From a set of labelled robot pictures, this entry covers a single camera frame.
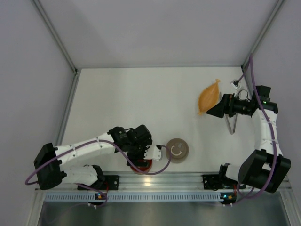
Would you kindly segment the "metal tongs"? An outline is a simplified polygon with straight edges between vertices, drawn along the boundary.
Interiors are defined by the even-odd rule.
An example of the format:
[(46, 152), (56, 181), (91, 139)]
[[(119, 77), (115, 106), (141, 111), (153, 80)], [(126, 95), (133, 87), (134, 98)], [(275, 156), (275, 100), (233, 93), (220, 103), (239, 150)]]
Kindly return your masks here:
[(236, 124), (238, 115), (234, 110), (234, 103), (236, 101), (235, 94), (219, 94), (219, 100), (221, 104), (221, 116), (225, 119), (226, 126), (231, 135), (236, 131)]

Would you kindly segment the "red-banded steel lunch tin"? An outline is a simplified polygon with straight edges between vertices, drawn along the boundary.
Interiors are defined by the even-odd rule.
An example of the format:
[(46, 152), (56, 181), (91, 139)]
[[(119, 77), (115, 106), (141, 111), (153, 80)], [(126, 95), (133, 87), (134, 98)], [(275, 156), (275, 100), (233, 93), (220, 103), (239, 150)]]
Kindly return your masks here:
[(148, 166), (148, 167), (138, 167), (138, 170), (136, 170), (135, 168), (131, 168), (132, 171), (138, 175), (144, 175), (145, 173), (149, 173), (149, 171), (151, 170), (152, 166)]

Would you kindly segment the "red round lid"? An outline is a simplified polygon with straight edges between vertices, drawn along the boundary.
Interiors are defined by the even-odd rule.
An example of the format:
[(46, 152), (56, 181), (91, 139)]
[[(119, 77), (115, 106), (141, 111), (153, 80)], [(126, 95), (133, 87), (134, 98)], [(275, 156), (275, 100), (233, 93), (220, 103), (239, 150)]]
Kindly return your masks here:
[(148, 167), (152, 166), (152, 160), (134, 160), (133, 164), (138, 168), (138, 167)]

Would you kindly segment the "beige-banded steel lunch tin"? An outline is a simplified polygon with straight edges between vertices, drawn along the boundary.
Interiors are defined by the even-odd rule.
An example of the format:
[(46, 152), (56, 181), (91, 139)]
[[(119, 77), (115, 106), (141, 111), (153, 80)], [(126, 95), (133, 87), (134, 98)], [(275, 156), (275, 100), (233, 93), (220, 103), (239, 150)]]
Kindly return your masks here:
[(176, 164), (178, 164), (178, 163), (182, 163), (182, 162), (184, 162), (186, 159), (187, 159), (187, 157), (188, 157), (188, 154), (186, 153), (186, 154), (180, 154), (180, 155), (171, 155), (171, 163), (176, 163)]

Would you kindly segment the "brown round lid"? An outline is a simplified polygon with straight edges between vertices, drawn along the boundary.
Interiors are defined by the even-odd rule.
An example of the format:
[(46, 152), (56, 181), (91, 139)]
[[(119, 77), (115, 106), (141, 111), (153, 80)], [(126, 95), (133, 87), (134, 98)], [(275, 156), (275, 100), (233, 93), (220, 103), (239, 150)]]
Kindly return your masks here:
[(173, 138), (168, 141), (166, 145), (170, 149), (170, 153), (166, 151), (166, 157), (169, 158), (169, 154), (180, 155), (189, 154), (189, 146), (186, 141), (180, 138)]

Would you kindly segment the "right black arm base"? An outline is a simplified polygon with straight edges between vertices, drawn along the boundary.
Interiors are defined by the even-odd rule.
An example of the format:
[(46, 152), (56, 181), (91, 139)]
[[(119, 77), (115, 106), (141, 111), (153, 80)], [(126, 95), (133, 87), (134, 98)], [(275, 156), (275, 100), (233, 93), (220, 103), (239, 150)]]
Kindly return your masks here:
[(205, 190), (217, 191), (219, 189), (234, 189), (234, 186), (238, 184), (238, 181), (226, 177), (228, 165), (228, 163), (221, 165), (218, 174), (202, 175)]

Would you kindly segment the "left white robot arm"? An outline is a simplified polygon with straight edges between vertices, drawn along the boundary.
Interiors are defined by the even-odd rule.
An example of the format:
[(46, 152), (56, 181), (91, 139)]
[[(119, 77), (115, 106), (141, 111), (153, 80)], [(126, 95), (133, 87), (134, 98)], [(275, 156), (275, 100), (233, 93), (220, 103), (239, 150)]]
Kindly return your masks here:
[(41, 190), (52, 189), (61, 183), (83, 184), (98, 189), (104, 182), (98, 165), (87, 163), (100, 155), (123, 152), (132, 163), (143, 160), (152, 145), (152, 136), (145, 125), (125, 129), (114, 127), (93, 139), (73, 145), (43, 145), (34, 160)]

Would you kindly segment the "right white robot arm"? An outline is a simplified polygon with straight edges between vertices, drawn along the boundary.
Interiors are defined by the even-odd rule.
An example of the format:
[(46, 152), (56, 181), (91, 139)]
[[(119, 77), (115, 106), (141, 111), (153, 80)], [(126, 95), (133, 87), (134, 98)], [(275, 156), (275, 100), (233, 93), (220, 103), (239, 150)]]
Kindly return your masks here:
[(250, 100), (225, 94), (206, 112), (218, 118), (248, 115), (253, 123), (254, 151), (239, 166), (230, 163), (220, 166), (219, 181), (225, 185), (241, 183), (274, 193), (291, 168), (290, 159), (283, 156), (278, 144), (278, 107), (269, 98), (270, 90), (270, 87), (256, 86)]

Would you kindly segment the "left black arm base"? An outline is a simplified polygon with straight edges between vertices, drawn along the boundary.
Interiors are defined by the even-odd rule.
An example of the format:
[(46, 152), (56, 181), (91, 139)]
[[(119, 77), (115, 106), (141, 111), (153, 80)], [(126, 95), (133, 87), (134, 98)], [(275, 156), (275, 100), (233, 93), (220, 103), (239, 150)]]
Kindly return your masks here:
[(119, 189), (118, 175), (102, 175), (92, 185), (84, 185), (96, 190), (113, 190)]

